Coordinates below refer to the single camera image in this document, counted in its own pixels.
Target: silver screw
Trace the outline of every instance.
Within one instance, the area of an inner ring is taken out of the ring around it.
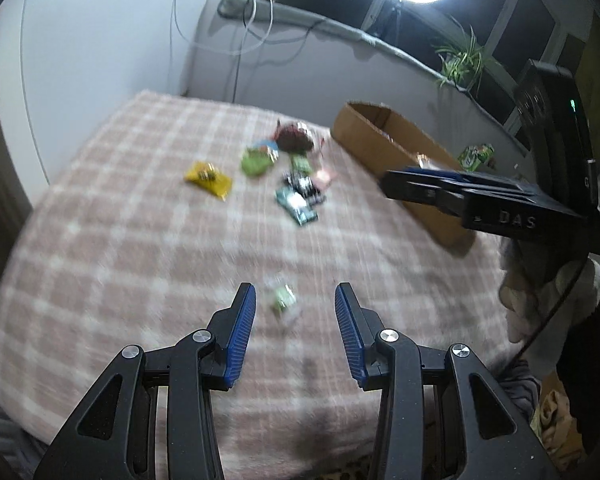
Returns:
[[[395,330],[389,328],[387,330],[382,330],[380,337],[388,343],[393,343],[394,341],[398,341],[400,335]]]
[[[140,349],[136,345],[125,346],[122,349],[122,357],[125,359],[133,359],[140,353]]]
[[[193,334],[193,341],[196,343],[206,343],[211,339],[211,332],[209,330],[198,330]]]
[[[467,357],[471,353],[469,347],[467,345],[463,345],[462,343],[457,343],[453,345],[453,348],[451,350],[458,357]]]

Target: plaid blanket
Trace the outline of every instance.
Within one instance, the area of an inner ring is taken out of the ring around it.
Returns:
[[[379,393],[352,380],[334,314],[339,282],[419,344],[470,345],[488,365],[510,357],[498,238],[465,256],[439,247],[328,137],[339,178],[299,228],[274,199],[286,156],[266,176],[240,172],[242,150],[279,114],[142,92],[115,113],[30,217],[0,286],[0,404],[50,442],[127,344],[170,346],[277,272],[301,315],[284,330],[261,298],[242,375],[213,394],[227,480],[289,478],[368,452]],[[234,178],[226,202],[186,184],[194,160]],[[158,477],[166,478],[166,395]]]

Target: brown box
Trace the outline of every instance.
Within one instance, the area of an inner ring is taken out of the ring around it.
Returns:
[[[418,166],[416,156],[419,153],[447,168],[461,170],[460,163],[442,146],[415,124],[382,105],[347,103],[336,117],[331,137],[376,178],[387,170]],[[445,247],[455,245],[469,234],[459,218],[445,215],[433,206],[410,202],[404,202],[404,205]]]

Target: black sleeve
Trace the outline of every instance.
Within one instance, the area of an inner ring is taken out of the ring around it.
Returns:
[[[557,365],[587,454],[600,439],[600,304],[573,327]]]

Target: yellow snack package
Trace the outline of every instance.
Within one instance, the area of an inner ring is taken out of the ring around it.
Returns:
[[[226,199],[234,182],[210,162],[195,162],[185,174],[184,180],[198,184],[222,200]]]

